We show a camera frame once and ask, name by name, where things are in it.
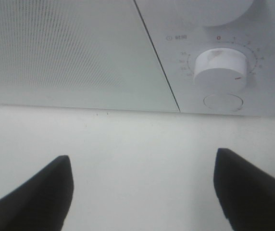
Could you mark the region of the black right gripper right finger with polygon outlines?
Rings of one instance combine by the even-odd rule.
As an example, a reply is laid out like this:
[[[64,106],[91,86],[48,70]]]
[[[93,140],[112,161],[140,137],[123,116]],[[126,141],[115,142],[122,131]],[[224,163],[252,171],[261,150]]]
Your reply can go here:
[[[217,150],[213,183],[234,231],[275,231],[275,178],[230,149]]]

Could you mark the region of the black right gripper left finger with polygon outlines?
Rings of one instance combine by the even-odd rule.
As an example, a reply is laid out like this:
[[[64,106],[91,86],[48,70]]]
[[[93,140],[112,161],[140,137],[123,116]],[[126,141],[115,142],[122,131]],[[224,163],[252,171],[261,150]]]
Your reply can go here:
[[[60,231],[73,192],[70,158],[58,156],[0,199],[0,231]]]

